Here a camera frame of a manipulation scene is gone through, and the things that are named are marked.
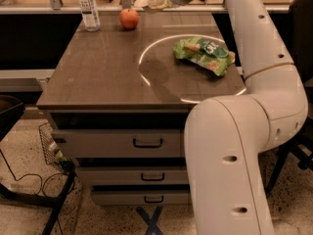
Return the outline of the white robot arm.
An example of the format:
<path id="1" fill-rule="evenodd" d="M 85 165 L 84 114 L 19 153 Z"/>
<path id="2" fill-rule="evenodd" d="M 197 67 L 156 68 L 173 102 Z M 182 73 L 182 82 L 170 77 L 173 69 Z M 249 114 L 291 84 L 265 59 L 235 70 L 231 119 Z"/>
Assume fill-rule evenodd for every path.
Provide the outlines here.
<path id="1" fill-rule="evenodd" d="M 261 0 L 225 4 L 246 92 L 206 99 L 187 118 L 185 157 L 197 235 L 275 235 L 258 156 L 299 131 L 307 98 Z"/>

